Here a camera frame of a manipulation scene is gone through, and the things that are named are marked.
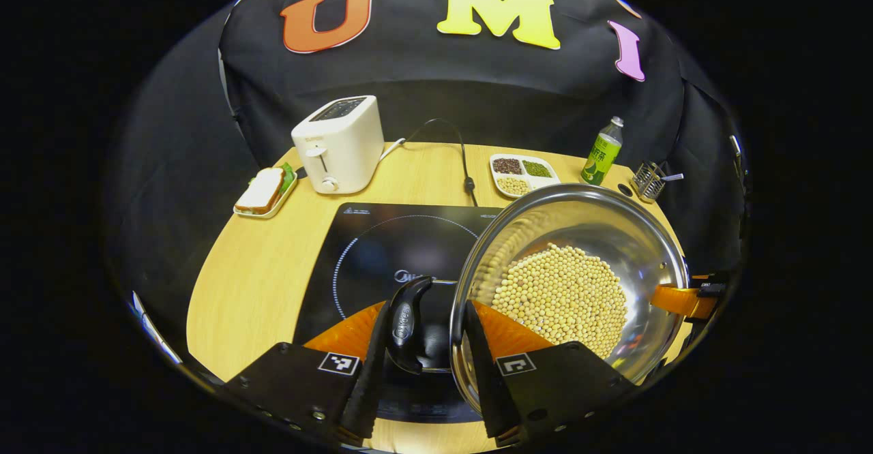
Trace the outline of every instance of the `red beans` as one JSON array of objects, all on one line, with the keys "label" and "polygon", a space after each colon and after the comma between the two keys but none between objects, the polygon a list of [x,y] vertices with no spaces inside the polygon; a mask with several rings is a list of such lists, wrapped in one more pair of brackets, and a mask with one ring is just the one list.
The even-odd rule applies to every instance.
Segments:
[{"label": "red beans", "polygon": [[521,164],[517,159],[500,158],[492,163],[494,171],[504,172],[506,175],[521,175]]}]

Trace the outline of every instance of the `pink letter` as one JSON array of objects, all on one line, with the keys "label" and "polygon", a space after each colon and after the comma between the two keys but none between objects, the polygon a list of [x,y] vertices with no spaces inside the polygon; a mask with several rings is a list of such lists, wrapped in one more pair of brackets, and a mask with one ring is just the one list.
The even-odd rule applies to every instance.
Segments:
[{"label": "pink letter", "polygon": [[640,38],[617,22],[608,21],[608,23],[615,30],[615,35],[618,35],[618,60],[615,61],[615,68],[618,72],[642,83],[646,80],[646,75],[640,68],[640,51],[636,47]]}]

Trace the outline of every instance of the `bottle label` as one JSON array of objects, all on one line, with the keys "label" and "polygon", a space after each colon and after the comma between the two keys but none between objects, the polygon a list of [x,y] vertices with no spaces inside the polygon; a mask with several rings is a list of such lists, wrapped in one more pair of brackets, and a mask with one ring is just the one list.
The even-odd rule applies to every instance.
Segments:
[{"label": "bottle label", "polygon": [[603,178],[606,172],[612,167],[612,162],[615,161],[615,156],[621,146],[613,144],[598,135],[595,140],[595,146],[591,147],[589,161],[585,163],[585,168],[582,169],[582,180],[592,185],[603,183]]}]

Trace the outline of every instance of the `cable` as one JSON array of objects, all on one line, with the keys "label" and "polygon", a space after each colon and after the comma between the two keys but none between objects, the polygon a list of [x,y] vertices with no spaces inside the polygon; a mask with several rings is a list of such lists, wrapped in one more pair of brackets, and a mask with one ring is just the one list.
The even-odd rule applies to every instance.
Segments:
[{"label": "cable", "polygon": [[381,162],[381,160],[385,159],[385,156],[389,155],[391,153],[391,151],[393,151],[395,149],[395,147],[401,145],[404,142],[406,142],[406,139],[403,139],[403,137],[401,137],[400,139],[397,139],[394,144],[391,144],[391,146],[388,149],[385,149],[385,152],[383,153],[383,155],[379,156],[379,161]]},{"label": "cable", "polygon": [[462,165],[464,165],[464,191],[470,194],[470,197],[473,199],[473,206],[478,207],[479,204],[478,204],[478,202],[476,202],[476,194],[473,193],[473,190],[476,190],[476,183],[473,182],[473,179],[470,178],[470,175],[467,172],[467,150],[464,149],[464,139],[462,139],[461,131],[458,130],[457,125],[453,124],[450,121],[447,121],[447,119],[440,119],[440,118],[429,119],[427,122],[424,122],[424,124],[421,125],[421,127],[418,127],[418,129],[415,130],[412,133],[412,135],[409,135],[409,137],[406,137],[406,139],[401,139],[402,142],[401,142],[401,140],[397,140],[397,142],[399,142],[401,144],[405,144],[406,142],[409,142],[410,140],[414,139],[415,135],[418,135],[418,133],[421,131],[421,129],[427,127],[427,125],[430,125],[430,123],[435,122],[435,121],[440,121],[440,122],[445,123],[446,125],[448,125],[449,127],[451,127],[455,131],[455,134],[458,135],[458,142],[460,142],[460,144],[461,144],[461,163],[462,163]]}]

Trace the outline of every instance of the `green bottle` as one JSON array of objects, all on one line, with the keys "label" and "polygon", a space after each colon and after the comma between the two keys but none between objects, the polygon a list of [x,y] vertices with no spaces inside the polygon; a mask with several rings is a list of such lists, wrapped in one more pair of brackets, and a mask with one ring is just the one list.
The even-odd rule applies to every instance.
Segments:
[{"label": "green bottle", "polygon": [[612,117],[609,125],[603,127],[603,130],[597,135],[595,144],[591,147],[589,161],[582,169],[582,180],[592,185],[603,183],[606,172],[612,168],[612,162],[615,161],[615,156],[618,156],[618,151],[621,150],[622,127],[624,127],[624,121],[618,117]]}]

